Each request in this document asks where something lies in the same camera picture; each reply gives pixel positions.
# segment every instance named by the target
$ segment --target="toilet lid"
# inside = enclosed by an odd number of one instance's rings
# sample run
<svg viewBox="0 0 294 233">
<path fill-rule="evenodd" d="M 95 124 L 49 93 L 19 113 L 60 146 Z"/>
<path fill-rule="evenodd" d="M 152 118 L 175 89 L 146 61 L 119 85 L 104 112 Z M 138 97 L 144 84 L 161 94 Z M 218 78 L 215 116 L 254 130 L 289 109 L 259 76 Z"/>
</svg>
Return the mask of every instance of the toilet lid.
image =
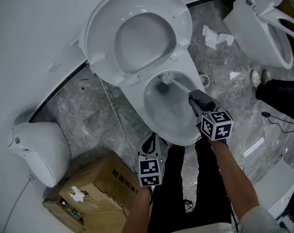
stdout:
<svg viewBox="0 0 294 233">
<path fill-rule="evenodd" d="M 187 50 L 191 34 L 182 0 L 104 0 L 79 41 L 100 78 L 127 86 L 175 61 Z"/>
</svg>

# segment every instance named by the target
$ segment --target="marble floor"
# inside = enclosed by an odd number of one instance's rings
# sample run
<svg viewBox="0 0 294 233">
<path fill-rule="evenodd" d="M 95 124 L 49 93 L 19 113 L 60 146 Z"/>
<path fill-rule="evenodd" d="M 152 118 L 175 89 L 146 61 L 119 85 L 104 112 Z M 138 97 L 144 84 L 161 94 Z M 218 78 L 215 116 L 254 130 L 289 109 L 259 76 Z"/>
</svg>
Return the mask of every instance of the marble floor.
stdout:
<svg viewBox="0 0 294 233">
<path fill-rule="evenodd" d="M 190 8 L 193 20 L 193 36 L 188 51 L 198 72 L 209 76 L 211 83 L 207 94 L 219 100 L 234 118 L 232 137 L 228 141 L 236 161 L 250 180 L 256 183 L 283 155 L 294 168 L 294 133 L 284 134 L 278 125 L 272 125 L 261 116 L 262 111 L 291 120 L 262 101 L 256 100 L 250 86 L 252 69 L 259 73 L 267 68 L 274 79 L 294 80 L 291 70 L 262 67 L 250 62 L 234 42 L 211 49 L 204 45 L 203 25 L 217 33 L 229 33 L 222 19 L 231 10 L 233 1 L 215 0 Z M 120 118 L 132 152 L 141 139 L 151 133 L 121 90 L 104 82 L 108 96 Z M 85 67 L 73 77 L 39 112 L 33 122 L 57 122 L 72 153 L 70 171 L 95 160 L 110 151 L 116 152 L 125 162 L 133 165 L 129 148 L 98 76 Z M 278 121 L 283 129 L 294 130 L 294 125 Z M 243 153 L 264 137 L 264 144 L 244 158 Z M 194 146 L 186 147 L 182 169 L 183 183 L 194 187 L 198 174 Z M 196 200 L 196 188 L 184 187 L 184 197 Z"/>
</svg>

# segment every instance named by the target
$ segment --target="white wall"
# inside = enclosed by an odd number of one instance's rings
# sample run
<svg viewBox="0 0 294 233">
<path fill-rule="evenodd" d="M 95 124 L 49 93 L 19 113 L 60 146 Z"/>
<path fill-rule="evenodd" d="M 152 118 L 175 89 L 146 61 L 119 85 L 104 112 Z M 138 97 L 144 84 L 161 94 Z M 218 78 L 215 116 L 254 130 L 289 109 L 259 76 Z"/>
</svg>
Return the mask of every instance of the white wall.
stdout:
<svg viewBox="0 0 294 233">
<path fill-rule="evenodd" d="M 26 163 L 7 151 L 6 133 L 28 120 L 83 61 L 69 44 L 102 0 L 0 0 L 0 232 L 28 179 Z M 185 3 L 195 0 L 183 0 Z M 46 72 L 52 62 L 62 64 Z M 45 187 L 31 181 L 6 232 L 69 232 L 41 206 Z"/>
</svg>

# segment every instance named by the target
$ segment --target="white cable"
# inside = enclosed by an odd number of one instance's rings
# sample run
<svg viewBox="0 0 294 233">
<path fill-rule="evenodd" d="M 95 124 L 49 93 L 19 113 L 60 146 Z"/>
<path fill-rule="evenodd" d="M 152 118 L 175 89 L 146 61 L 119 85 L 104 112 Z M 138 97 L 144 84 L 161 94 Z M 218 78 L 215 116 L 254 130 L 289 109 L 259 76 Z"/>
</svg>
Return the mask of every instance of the white cable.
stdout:
<svg viewBox="0 0 294 233">
<path fill-rule="evenodd" d="M 269 162 L 271 162 L 271 161 L 275 161 L 275 160 L 278 160 L 278 159 L 283 159 L 283 156 L 278 157 L 278 158 L 274 158 L 274 159 L 272 159 L 272 160 L 269 160 L 269 161 L 266 161 L 265 163 L 260 164 L 260 165 L 257 166 L 254 170 L 252 170 L 249 174 L 247 174 L 247 176 L 249 176 L 249 175 L 250 175 L 252 172 L 254 172 L 257 168 L 259 168 L 259 167 L 261 167 L 261 166 L 263 166 L 263 165 L 265 165 L 265 164 L 267 164 L 267 163 L 269 163 Z"/>
<path fill-rule="evenodd" d="M 105 86 L 104 86 L 104 84 L 103 84 L 103 81 L 102 81 L 102 79 L 101 79 L 100 77 L 99 77 L 99 80 L 100 80 L 100 83 L 102 84 L 102 86 L 103 86 L 103 88 L 104 88 L 104 91 L 105 91 L 105 94 L 106 94 L 106 96 L 107 96 L 107 98 L 108 98 L 108 101 L 109 101 L 109 103 L 110 103 L 110 105 L 111 105 L 111 107 L 112 107 L 112 109 L 113 109 L 113 111 L 114 111 L 114 115 L 115 115 L 115 117 L 117 118 L 117 121 L 118 121 L 118 123 L 119 123 L 119 125 L 120 125 L 120 129 L 121 129 L 121 131 L 122 131 L 123 138 L 124 138 L 124 140 L 126 141 L 128 147 L 129 147 L 129 151 L 130 151 L 130 154 L 131 154 L 132 160 L 133 160 L 134 163 L 135 163 L 135 160 L 134 160 L 133 155 L 132 155 L 131 147 L 130 147 L 130 145 L 129 145 L 127 139 L 126 139 L 126 135 L 124 134 L 124 130 L 123 130 L 123 127 L 122 127 L 121 122 L 120 122 L 120 120 L 119 120 L 119 117 L 117 116 L 117 113 L 116 113 L 116 111 L 114 110 L 113 104 L 112 104 L 112 102 L 111 102 L 111 100 L 110 100 L 110 98 L 109 98 L 109 96 L 108 96 L 108 93 L 107 93 L 107 91 L 106 91 L 106 88 L 105 88 Z"/>
<path fill-rule="evenodd" d="M 29 182 L 30 182 L 31 180 L 32 180 L 32 179 L 29 178 L 29 180 L 26 182 L 26 184 L 25 184 L 25 186 L 23 187 L 21 193 L 19 194 L 19 196 L 18 196 L 18 198 L 16 199 L 14 205 L 12 206 L 12 209 L 11 209 L 11 211 L 10 211 L 10 213 L 9 213 L 9 216 L 7 217 L 7 220 L 6 220 L 5 226 L 3 227 L 2 233 L 5 232 L 5 230 L 6 230 L 6 228 L 7 228 L 7 224 L 8 224 L 8 222 L 9 222 L 10 217 L 11 217 L 11 214 L 12 214 L 12 212 L 13 212 L 13 210 L 14 210 L 16 204 L 17 204 L 17 202 L 19 201 L 20 197 L 22 196 L 22 193 L 24 192 L 25 188 L 27 187 L 27 185 L 29 184 Z"/>
</svg>

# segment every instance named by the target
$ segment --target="white sleeve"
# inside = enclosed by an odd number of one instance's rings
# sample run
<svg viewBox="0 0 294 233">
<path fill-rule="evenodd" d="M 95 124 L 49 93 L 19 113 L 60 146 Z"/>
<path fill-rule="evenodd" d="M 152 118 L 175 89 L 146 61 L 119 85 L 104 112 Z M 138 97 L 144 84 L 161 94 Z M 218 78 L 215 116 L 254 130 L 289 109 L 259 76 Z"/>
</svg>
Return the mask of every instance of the white sleeve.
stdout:
<svg viewBox="0 0 294 233">
<path fill-rule="evenodd" d="M 241 218 L 241 233 L 288 233 L 282 229 L 272 215 L 263 207 L 257 206 Z"/>
</svg>

